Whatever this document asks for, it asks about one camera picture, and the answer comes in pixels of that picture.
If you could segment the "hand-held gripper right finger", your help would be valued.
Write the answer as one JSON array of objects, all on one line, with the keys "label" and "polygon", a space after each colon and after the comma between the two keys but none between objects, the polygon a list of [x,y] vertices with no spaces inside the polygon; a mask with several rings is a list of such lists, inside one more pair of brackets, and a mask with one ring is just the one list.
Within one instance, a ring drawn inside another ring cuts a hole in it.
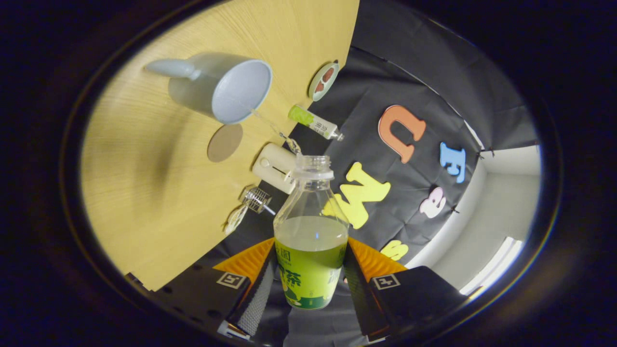
[{"label": "hand-held gripper right finger", "polygon": [[466,301],[426,266],[406,268],[349,239],[344,272],[361,332],[370,342],[425,334]]}]

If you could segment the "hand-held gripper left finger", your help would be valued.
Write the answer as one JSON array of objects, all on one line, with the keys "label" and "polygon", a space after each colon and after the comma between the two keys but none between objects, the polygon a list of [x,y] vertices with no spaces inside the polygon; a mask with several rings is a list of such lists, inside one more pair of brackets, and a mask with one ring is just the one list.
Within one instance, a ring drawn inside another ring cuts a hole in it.
[{"label": "hand-held gripper left finger", "polygon": [[159,290],[165,307],[210,334],[255,336],[276,270],[275,240],[216,264],[196,264]]}]

